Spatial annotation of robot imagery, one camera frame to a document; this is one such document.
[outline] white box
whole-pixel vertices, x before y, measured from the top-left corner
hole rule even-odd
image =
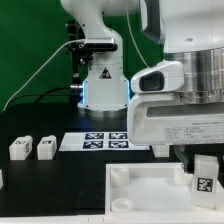
[[[50,135],[49,137],[43,137],[37,146],[38,160],[52,160],[56,150],[56,137],[53,135]]]
[[[9,147],[11,160],[25,160],[32,151],[33,138],[31,136],[17,138]]]

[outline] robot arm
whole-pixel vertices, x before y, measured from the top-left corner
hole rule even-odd
[[[132,79],[129,138],[138,145],[224,142],[224,2],[159,3],[165,60]]]
[[[114,30],[105,26],[103,16],[137,12],[138,0],[61,0],[62,6],[83,29],[85,47],[109,46],[108,51],[95,50],[84,81],[80,112],[93,116],[116,116],[126,113],[129,103],[128,80],[123,75],[123,41]]]

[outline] black table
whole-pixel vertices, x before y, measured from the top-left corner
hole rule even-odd
[[[168,159],[155,159],[151,151],[108,150],[57,151],[54,160],[37,160],[37,145],[43,136],[55,135],[60,146],[65,132],[90,131],[127,131],[126,117],[93,118],[60,103],[21,104],[1,113],[4,187],[0,191],[0,217],[104,214],[106,164],[179,161],[172,150]],[[25,161],[10,161],[9,146],[26,135],[33,137],[31,156]],[[196,151],[213,150],[211,146],[195,147]],[[221,158],[223,146],[216,147]]]

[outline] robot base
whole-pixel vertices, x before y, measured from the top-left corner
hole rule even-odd
[[[80,114],[88,115],[91,117],[122,117],[127,115],[127,108],[121,110],[110,110],[110,111],[100,111],[100,110],[90,110],[87,108],[78,108]]]

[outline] label sticker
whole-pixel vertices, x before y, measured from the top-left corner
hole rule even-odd
[[[26,144],[26,153],[29,152],[29,148],[30,148],[30,147],[29,147],[29,143],[27,143],[27,144]]]
[[[129,147],[128,141],[109,141],[109,148],[119,148],[119,149],[127,149]]]
[[[105,68],[100,76],[100,79],[111,79],[110,73],[107,68]]]
[[[26,141],[16,141],[16,145],[23,145],[23,144],[25,144],[26,143]]]
[[[103,148],[103,141],[84,142],[83,149],[101,149]]]
[[[213,179],[198,177],[197,191],[211,193],[213,191]]]
[[[104,133],[86,133],[85,139],[103,139]]]
[[[44,141],[42,141],[42,144],[44,144],[44,145],[45,144],[51,144],[51,142],[52,142],[51,140],[44,140]]]
[[[128,139],[127,133],[109,133],[109,139]]]

